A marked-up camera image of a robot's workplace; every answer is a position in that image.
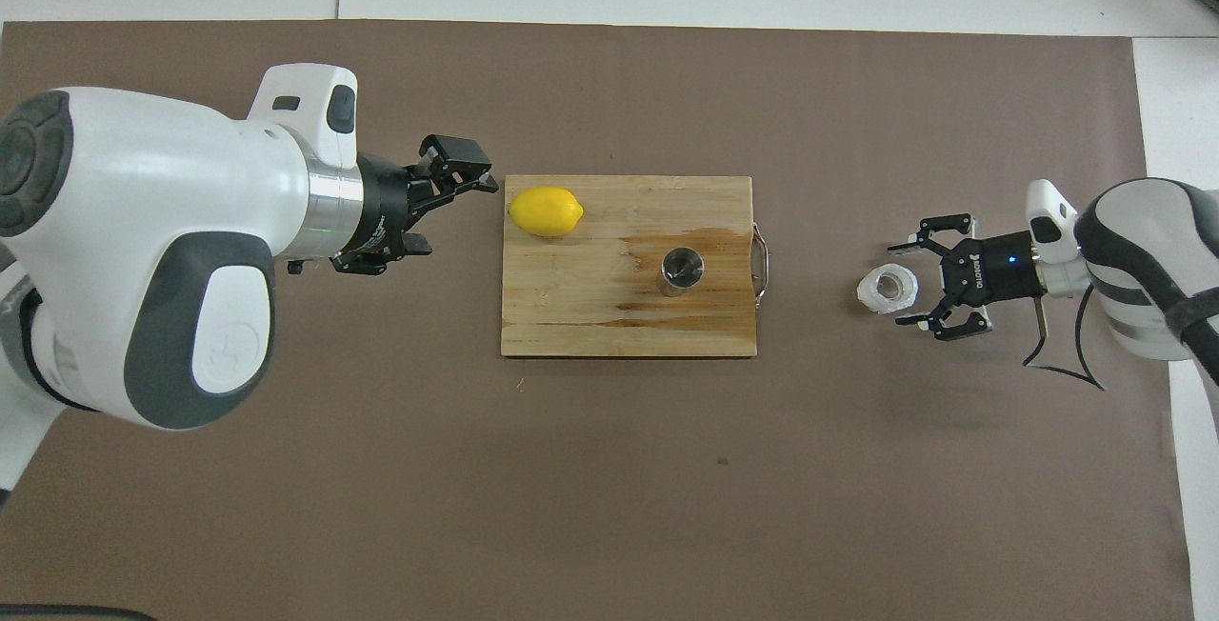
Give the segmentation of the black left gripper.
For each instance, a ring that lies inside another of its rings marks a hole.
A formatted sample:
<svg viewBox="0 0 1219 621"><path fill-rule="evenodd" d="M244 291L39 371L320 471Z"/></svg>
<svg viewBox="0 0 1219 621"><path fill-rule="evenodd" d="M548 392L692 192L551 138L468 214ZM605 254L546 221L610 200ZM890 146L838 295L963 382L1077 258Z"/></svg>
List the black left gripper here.
<svg viewBox="0 0 1219 621"><path fill-rule="evenodd" d="M351 253L332 257L332 268L343 275L383 275L389 265L410 256L432 254L425 235L410 227L432 210L466 192L496 194L488 153L461 135L425 135L419 148L417 174L375 156L357 155L363 184L363 207L350 239Z"/></svg>

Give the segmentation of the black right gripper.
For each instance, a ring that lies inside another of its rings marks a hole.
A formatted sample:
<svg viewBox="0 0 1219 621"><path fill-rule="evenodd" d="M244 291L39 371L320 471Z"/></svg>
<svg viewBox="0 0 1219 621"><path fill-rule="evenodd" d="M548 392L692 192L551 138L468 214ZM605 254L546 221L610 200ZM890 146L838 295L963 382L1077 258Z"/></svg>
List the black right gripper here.
<svg viewBox="0 0 1219 621"><path fill-rule="evenodd" d="M944 231L953 231L961 240L950 248L933 239ZM987 309L968 305L1045 294L1032 260L1032 235L1028 231L976 239L972 214L942 214L923 218L909 240L887 246L889 255L912 253L935 253L941 259L945 298L926 314L896 317L895 325L926 331L937 342L956 342L993 329Z"/></svg>

